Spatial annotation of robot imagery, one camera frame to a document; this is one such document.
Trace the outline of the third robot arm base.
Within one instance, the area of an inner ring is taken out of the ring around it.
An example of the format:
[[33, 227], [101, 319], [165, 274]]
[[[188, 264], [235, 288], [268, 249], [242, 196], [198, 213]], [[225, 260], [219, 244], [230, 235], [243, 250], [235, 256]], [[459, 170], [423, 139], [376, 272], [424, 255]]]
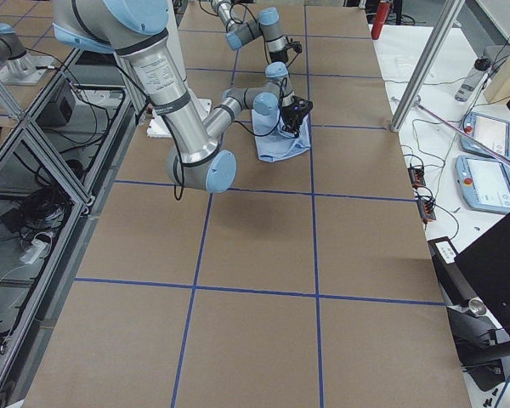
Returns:
[[0, 81], [10, 85], [36, 85], [54, 66], [52, 56], [34, 56], [13, 27], [0, 23]]

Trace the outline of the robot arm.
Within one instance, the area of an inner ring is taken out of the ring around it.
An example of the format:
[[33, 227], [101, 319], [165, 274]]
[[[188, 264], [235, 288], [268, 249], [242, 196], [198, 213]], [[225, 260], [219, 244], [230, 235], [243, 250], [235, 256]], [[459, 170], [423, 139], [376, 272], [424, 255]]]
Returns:
[[313, 104], [295, 95], [286, 67], [288, 44], [275, 8], [239, 22], [228, 1], [212, 2], [223, 22], [227, 40], [238, 49], [263, 37], [272, 59], [266, 82], [258, 88], [231, 88], [206, 118], [200, 118], [193, 94], [167, 46], [168, 28], [175, 19], [166, 1], [56, 1], [54, 34], [73, 48], [114, 54], [133, 67], [139, 83], [169, 129], [174, 148], [167, 173], [175, 195], [185, 188], [210, 193], [226, 191], [235, 179], [236, 159], [221, 148], [218, 138], [244, 110], [271, 115], [275, 122], [265, 133], [281, 130], [297, 138], [306, 133], [305, 118]]
[[275, 7], [265, 8], [248, 21], [240, 20], [231, 1], [211, 1], [212, 11], [220, 18], [229, 47], [239, 50], [262, 38], [271, 62], [288, 62], [288, 43]]

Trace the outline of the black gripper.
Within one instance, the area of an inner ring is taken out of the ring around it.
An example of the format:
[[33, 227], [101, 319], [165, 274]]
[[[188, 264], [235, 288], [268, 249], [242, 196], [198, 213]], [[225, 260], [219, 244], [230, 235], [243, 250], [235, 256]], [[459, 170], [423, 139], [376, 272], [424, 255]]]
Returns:
[[283, 125], [281, 130], [287, 133], [292, 133], [297, 139], [301, 133], [301, 126], [303, 119], [312, 111], [314, 104], [308, 99], [298, 96], [292, 97], [292, 102], [280, 110], [281, 120]]

